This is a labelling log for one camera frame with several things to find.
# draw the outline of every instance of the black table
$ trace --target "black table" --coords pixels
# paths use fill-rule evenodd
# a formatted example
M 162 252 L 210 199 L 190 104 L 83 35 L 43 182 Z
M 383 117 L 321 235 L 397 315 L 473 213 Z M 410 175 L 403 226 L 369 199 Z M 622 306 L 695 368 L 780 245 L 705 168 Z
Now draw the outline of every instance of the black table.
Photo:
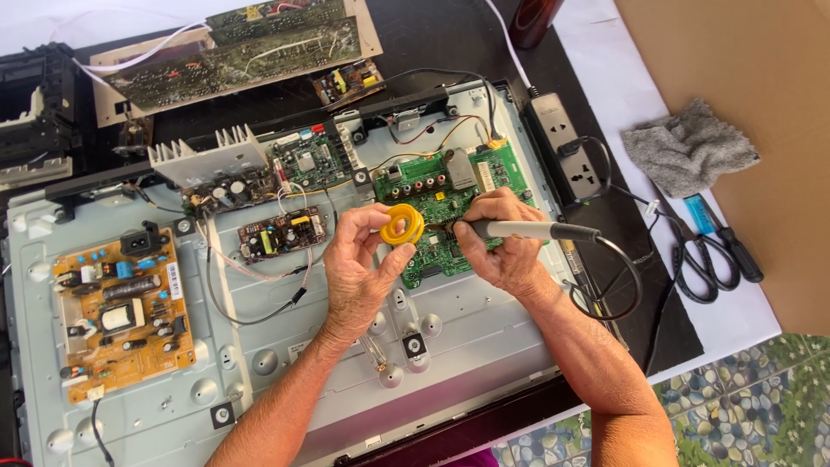
M 496 0 L 502 16 L 512 17 L 518 0 Z M 510 59 L 500 26 L 483 0 L 418 0 L 403 2 L 367 0 L 375 27 L 383 45 L 383 55 L 375 62 L 385 76 L 392 76 L 413 68 L 429 66 L 455 70 L 477 71 L 491 81 L 507 80 L 516 96 L 526 99 L 527 92 L 521 84 L 518 72 Z M 159 37 L 170 32 L 160 32 L 123 41 L 87 47 L 77 52 L 81 62 L 89 55 Z M 599 124 L 571 68 L 559 38 L 549 30 L 541 45 L 533 51 L 519 51 L 530 81 L 540 93 L 556 92 L 578 134 L 603 139 Z M 384 101 L 428 87 L 449 83 L 447 76 L 419 74 L 390 86 L 388 90 L 361 101 L 358 106 Z M 295 78 L 273 85 L 261 86 L 236 95 L 199 102 L 155 117 L 154 142 L 168 142 L 179 138 L 212 134 L 214 130 L 232 125 L 255 124 L 279 116 L 313 109 L 320 106 L 310 83 L 305 78 Z M 286 122 L 288 125 L 311 124 L 323 120 L 326 115 L 308 116 L 305 119 Z M 115 128 L 99 130 L 98 150 L 102 158 L 114 158 L 110 148 L 115 145 Z M 596 166 L 603 166 L 600 155 L 586 147 Z M 627 187 L 613 163 L 613 183 Z M 603 236 L 616 243 L 631 258 L 639 258 L 649 252 L 646 226 L 634 201 L 615 191 L 594 199 L 589 206 L 566 209 L 570 223 L 582 224 L 603 231 Z M 580 249 L 588 271 L 596 283 L 604 285 L 621 264 L 605 248 L 589 245 Z M 639 309 L 618 322 L 623 338 L 630 346 L 631 354 L 642 366 L 647 356 L 647 346 L 657 315 L 657 304 L 670 278 L 659 253 L 640 266 L 644 284 L 644 298 Z M 632 290 L 624 287 L 626 281 L 615 287 L 608 305 L 615 312 L 622 311 L 630 302 Z M 662 320 L 657 355 L 652 373 L 678 365 L 702 355 L 697 338 L 677 293 L 673 293 Z M 4 395 L 8 381 L 0 384 L 0 401 L 9 401 Z M 403 440 L 381 450 L 351 460 L 354 465 L 429 465 L 454 455 L 488 445 L 493 440 L 522 430 L 571 409 L 581 401 L 563 378 L 515 394 L 487 407 L 482 407 L 452 423 L 439 425 L 422 432 L 416 439 Z M 10 427 L 11 407 L 6 402 L 0 407 L 0 426 Z M 0 433 L 0 442 L 11 436 Z M 13 453 L 10 445 L 0 446 L 0 458 Z

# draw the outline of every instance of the blue capacitor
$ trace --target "blue capacitor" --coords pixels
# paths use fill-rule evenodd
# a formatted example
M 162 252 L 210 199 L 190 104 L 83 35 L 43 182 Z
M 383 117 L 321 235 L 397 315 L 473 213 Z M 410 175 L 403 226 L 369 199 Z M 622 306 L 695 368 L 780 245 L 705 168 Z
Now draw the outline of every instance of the blue capacitor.
M 115 264 L 115 271 L 119 279 L 131 279 L 135 276 L 134 265 L 129 261 L 119 261 Z
M 138 264 L 139 269 L 155 268 L 155 260 L 142 259 Z

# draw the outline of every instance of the dark bottle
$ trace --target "dark bottle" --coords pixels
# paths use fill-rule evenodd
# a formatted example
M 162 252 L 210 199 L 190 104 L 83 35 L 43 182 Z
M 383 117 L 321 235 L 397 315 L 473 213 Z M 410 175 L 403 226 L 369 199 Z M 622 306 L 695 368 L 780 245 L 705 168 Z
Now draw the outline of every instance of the dark bottle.
M 513 46 L 523 49 L 538 46 L 563 1 L 521 0 L 510 23 L 510 41 Z

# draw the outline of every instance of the tiled floor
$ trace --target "tiled floor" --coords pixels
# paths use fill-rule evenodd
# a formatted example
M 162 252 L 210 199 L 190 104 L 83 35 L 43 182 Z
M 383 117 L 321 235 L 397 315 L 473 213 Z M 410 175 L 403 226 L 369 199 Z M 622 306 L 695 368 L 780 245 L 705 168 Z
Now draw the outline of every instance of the tiled floor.
M 830 467 L 830 337 L 784 334 L 654 391 L 681 467 Z M 492 450 L 505 467 L 589 467 L 591 413 Z

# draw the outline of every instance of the hand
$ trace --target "hand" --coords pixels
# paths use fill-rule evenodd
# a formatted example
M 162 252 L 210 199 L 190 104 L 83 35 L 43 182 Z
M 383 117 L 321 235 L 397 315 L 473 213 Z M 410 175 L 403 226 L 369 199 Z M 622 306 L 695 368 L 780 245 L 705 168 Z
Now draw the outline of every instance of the hand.
M 501 187 L 473 200 L 464 220 L 533 220 L 543 221 L 544 215 L 519 201 L 509 188 Z M 542 240 L 505 238 L 502 245 L 487 251 L 487 244 L 466 222 L 453 227 L 461 252 L 479 277 L 507 291 L 514 297 L 530 295 L 550 274 L 536 258 Z
M 329 284 L 329 316 L 324 330 L 348 343 L 362 336 L 374 321 L 389 287 L 415 254 L 415 245 L 405 243 L 386 255 L 380 268 L 371 271 L 372 256 L 383 242 L 380 229 L 392 218 L 380 203 L 349 209 L 342 216 L 329 246 L 323 253 L 325 278 Z

